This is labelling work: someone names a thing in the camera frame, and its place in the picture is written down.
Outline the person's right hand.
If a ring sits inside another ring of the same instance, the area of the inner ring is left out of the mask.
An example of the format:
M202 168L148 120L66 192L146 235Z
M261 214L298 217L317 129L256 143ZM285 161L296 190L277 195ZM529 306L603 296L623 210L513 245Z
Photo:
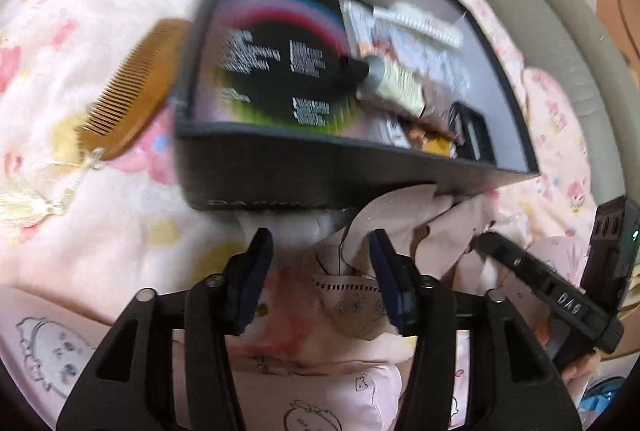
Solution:
M592 350L566 366L562 370L561 378L567 387L580 379L589 379L597 371L600 362L600 353L597 350Z

